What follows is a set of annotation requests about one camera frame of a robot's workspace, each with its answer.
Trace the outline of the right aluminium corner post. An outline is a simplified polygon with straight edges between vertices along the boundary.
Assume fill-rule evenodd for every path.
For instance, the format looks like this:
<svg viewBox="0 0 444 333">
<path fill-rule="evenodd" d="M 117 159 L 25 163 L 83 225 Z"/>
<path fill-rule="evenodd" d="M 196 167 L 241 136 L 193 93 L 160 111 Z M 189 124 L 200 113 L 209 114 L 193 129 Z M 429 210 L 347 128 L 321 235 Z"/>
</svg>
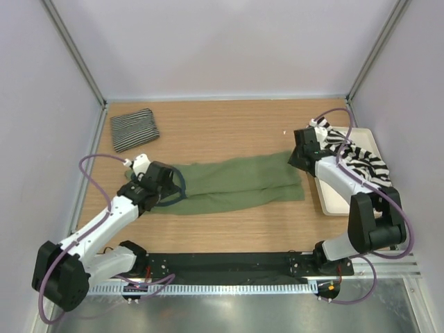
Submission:
<svg viewBox="0 0 444 333">
<path fill-rule="evenodd" d="M 400 23 L 400 20 L 404 16 L 410 4 L 411 0 L 397 0 L 395 2 L 393 9 L 390 11 L 388 18 L 384 22 L 384 25 L 382 26 L 382 29 L 377 36 L 377 39 L 372 45 L 369 54 L 367 55 L 363 65 L 361 66 L 361 69 L 359 70 L 359 73 L 357 74 L 357 77 L 355 78 L 350 91 L 346 95 L 345 99 L 350 107 L 352 107 L 352 103 L 359 89 L 370 73 L 370 70 L 375 65 L 378 57 L 382 54 L 384 47 L 388 43 L 389 39 L 396 29 L 396 26 Z"/>
</svg>

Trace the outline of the left aluminium corner post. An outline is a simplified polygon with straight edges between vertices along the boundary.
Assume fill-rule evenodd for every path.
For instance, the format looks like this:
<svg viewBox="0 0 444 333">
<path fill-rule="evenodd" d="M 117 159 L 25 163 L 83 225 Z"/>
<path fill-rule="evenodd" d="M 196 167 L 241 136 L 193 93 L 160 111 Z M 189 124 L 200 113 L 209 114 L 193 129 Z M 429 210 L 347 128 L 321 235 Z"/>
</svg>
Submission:
<svg viewBox="0 0 444 333">
<path fill-rule="evenodd" d="M 98 101 L 101 108 L 104 109 L 107 106 L 107 101 L 101 93 L 96 81 L 94 80 L 91 71 L 89 70 L 84 58 L 82 57 L 76 43 L 74 42 L 73 37 L 71 36 L 71 33 L 69 32 L 55 4 L 51 0 L 41 0 L 40 3 L 47 12 L 49 19 L 54 25 L 56 31 L 58 32 L 58 35 L 66 46 L 70 56 L 75 62 L 80 74 L 85 79 L 85 82 L 93 93 L 95 99 Z"/>
</svg>

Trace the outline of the white plastic tray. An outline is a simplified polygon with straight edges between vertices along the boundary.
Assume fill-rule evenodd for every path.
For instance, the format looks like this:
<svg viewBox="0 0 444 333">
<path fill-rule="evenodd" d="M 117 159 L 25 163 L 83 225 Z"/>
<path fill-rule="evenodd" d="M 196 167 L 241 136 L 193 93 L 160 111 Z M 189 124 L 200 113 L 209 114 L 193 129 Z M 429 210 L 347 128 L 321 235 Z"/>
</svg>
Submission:
<svg viewBox="0 0 444 333">
<path fill-rule="evenodd" d="M 372 132 L 367 128 L 353 128 L 349 139 L 358 147 L 381 157 Z M 351 195 L 358 192 L 370 193 L 364 187 L 364 179 L 353 180 L 336 165 L 335 156 L 327 156 L 317 161 L 315 166 L 315 182 L 321 202 L 322 211 L 328 216 L 347 216 L 350 211 Z"/>
</svg>

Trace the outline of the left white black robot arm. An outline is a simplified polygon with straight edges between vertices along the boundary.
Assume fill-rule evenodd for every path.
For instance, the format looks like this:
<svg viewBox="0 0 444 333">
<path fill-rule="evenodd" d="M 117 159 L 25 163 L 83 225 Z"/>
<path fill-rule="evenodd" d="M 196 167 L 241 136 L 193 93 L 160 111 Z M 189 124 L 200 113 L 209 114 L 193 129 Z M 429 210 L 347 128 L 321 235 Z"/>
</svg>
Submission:
<svg viewBox="0 0 444 333">
<path fill-rule="evenodd" d="M 133 170 L 131 180 L 105 209 L 87 225 L 55 244 L 40 246 L 31 286 L 39 298 L 47 298 L 63 311 L 72 311 L 83 301 L 90 288 L 121 273 L 142 276 L 147 269 L 147 252 L 141 246 L 122 241 L 105 254 L 99 250 L 128 224 L 155 206 L 172 205 L 185 197 L 185 185 L 175 185 L 178 170 L 161 162 L 127 162 Z"/>
</svg>

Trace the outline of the aluminium frame rail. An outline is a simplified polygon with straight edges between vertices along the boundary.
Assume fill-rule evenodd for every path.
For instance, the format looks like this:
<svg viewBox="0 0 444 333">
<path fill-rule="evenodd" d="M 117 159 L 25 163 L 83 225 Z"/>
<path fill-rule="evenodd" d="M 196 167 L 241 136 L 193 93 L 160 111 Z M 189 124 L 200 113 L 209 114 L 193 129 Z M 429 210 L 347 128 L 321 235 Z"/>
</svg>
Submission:
<svg viewBox="0 0 444 333">
<path fill-rule="evenodd" d="M 354 275 L 343 277 L 340 274 L 335 276 L 315 276 L 315 277 L 291 277 L 287 275 L 276 275 L 271 276 L 260 275 L 258 273 L 252 275 L 246 274 L 234 274 L 234 275 L 224 275 L 222 277 L 214 277 L 208 274 L 193 275 L 188 276 L 184 279 L 176 277 L 175 274 L 169 274 L 174 276 L 175 284 L 200 284 L 200 285 L 241 285 L 241 284 L 302 284 L 310 280 L 340 280 L 341 278 L 370 278 L 373 272 L 376 272 L 379 278 L 391 278 L 398 276 L 416 276 L 419 274 L 419 268 L 413 255 L 407 255 L 399 260 L 394 259 L 384 259 L 374 255 L 367 255 L 363 258 L 354 257 L 350 259 L 354 269 Z M 151 277 L 126 277 L 124 273 L 116 275 L 114 277 L 108 278 L 126 278 L 129 280 L 136 280 L 140 282 L 157 282 L 160 279 L 153 279 Z"/>
</svg>

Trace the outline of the aluminium corner post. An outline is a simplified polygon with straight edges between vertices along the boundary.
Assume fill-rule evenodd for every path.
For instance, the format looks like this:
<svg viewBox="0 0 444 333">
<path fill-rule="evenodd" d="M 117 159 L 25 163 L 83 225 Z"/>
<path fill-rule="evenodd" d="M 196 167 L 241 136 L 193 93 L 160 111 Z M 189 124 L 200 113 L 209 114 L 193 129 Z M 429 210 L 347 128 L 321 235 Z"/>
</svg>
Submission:
<svg viewBox="0 0 444 333">
<path fill-rule="evenodd" d="M 363 65 L 361 66 L 361 69 L 359 70 L 359 73 L 357 74 L 357 77 L 355 78 L 350 91 L 346 95 L 345 99 L 350 107 L 352 107 L 352 103 L 359 89 L 370 73 L 370 70 L 375 65 L 378 57 L 382 54 L 384 47 L 388 43 L 389 39 L 396 29 L 396 26 L 400 23 L 400 20 L 404 16 L 410 4 L 411 0 L 397 0 L 395 2 L 393 9 L 390 11 L 388 18 L 384 22 L 384 25 L 382 26 L 382 29 L 377 36 L 377 39 L 372 45 L 369 54 L 367 55 Z"/>
<path fill-rule="evenodd" d="M 84 58 L 82 57 L 76 43 L 74 42 L 73 37 L 71 36 L 71 33 L 69 32 L 55 4 L 51 0 L 41 0 L 40 3 L 47 12 L 49 19 L 54 25 L 56 31 L 58 32 L 58 35 L 66 46 L 70 56 L 75 62 L 80 74 L 85 79 L 85 82 L 93 93 L 95 99 L 98 101 L 101 108 L 104 109 L 107 106 L 107 101 L 101 93 L 96 81 L 94 80 L 91 71 L 89 70 Z"/>
</svg>

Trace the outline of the wide-striped black white tank top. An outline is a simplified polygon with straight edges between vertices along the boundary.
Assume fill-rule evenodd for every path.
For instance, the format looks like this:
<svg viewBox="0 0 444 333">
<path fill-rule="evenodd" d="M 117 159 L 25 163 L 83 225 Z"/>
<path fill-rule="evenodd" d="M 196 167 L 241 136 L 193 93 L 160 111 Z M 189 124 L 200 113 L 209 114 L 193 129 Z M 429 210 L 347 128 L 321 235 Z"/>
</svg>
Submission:
<svg viewBox="0 0 444 333">
<path fill-rule="evenodd" d="M 325 117 L 320 117 L 317 120 L 312 119 L 309 126 L 315 129 L 321 148 L 336 155 L 344 142 L 345 135 L 333 129 Z M 356 145 L 351 139 L 347 139 L 341 151 L 341 159 L 356 174 L 367 181 L 380 187 L 392 187 L 386 163 L 376 154 Z"/>
</svg>

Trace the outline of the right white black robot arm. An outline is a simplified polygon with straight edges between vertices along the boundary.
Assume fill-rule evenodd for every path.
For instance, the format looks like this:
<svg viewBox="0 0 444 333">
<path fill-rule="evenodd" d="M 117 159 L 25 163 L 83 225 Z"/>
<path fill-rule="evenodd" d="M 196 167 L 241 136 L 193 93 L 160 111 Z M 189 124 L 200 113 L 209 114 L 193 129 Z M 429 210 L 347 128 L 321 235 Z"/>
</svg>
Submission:
<svg viewBox="0 0 444 333">
<path fill-rule="evenodd" d="M 333 152 L 321 148 L 321 134 L 315 128 L 295 130 L 294 137 L 296 147 L 289 164 L 327 183 L 349 204 L 347 231 L 315 245 L 315 271 L 327 275 L 347 258 L 407 240 L 400 195 L 395 188 L 376 187 L 358 176 Z"/>
</svg>

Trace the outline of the thin-striped black white tank top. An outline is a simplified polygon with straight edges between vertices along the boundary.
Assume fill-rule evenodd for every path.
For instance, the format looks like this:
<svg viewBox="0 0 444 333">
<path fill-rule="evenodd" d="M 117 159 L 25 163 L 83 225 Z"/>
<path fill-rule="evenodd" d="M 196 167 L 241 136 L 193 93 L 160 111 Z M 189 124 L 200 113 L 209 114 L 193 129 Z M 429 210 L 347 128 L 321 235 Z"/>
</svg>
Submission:
<svg viewBox="0 0 444 333">
<path fill-rule="evenodd" d="M 153 111 L 149 108 L 110 118 L 113 149 L 122 153 L 160 138 Z"/>
</svg>

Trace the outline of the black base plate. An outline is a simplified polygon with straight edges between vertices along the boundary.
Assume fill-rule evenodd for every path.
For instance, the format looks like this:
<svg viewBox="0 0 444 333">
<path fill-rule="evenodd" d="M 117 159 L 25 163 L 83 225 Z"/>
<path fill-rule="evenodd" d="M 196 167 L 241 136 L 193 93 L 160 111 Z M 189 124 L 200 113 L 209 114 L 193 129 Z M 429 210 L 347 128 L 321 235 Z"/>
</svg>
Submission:
<svg viewBox="0 0 444 333">
<path fill-rule="evenodd" d="M 169 274 L 178 278 L 208 274 L 216 278 L 224 275 L 258 273 L 262 276 L 287 275 L 291 277 L 354 275 L 350 259 L 319 262 L 311 252 L 273 253 L 150 253 L 139 256 L 135 267 L 124 273 L 128 278 L 160 279 Z"/>
</svg>

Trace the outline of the green tank top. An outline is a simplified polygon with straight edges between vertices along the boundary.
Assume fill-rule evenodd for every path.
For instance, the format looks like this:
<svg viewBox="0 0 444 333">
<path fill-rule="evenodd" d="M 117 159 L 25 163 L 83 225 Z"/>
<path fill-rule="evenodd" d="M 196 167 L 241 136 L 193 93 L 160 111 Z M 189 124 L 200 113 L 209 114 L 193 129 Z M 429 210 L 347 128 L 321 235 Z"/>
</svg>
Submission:
<svg viewBox="0 0 444 333">
<path fill-rule="evenodd" d="M 174 164 L 182 192 L 160 201 L 151 214 L 197 215 L 233 212 L 272 202 L 305 199 L 290 151 L 235 157 L 222 162 Z"/>
</svg>

